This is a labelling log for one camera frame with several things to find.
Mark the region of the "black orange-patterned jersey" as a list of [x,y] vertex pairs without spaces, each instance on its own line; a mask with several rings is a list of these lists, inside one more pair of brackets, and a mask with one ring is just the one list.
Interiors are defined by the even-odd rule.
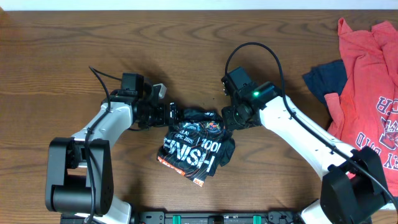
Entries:
[[217,111],[185,109],[182,120],[169,126],[157,160],[201,187],[230,162],[236,147],[232,135]]

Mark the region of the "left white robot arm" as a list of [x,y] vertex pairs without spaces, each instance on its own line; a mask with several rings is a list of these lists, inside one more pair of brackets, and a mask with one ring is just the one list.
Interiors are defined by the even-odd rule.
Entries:
[[112,97],[69,138],[49,144],[45,206],[60,223],[139,223],[134,207],[114,194],[111,149],[134,123],[163,127],[180,118],[175,103]]

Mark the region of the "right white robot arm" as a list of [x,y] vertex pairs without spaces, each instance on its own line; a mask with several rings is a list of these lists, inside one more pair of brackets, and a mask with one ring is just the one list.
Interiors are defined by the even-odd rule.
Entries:
[[224,82],[231,106],[222,115],[228,130],[263,126],[295,149],[322,182],[320,198],[304,208],[303,223],[364,223],[394,198],[379,156],[334,138],[303,114],[283,89],[267,82]]

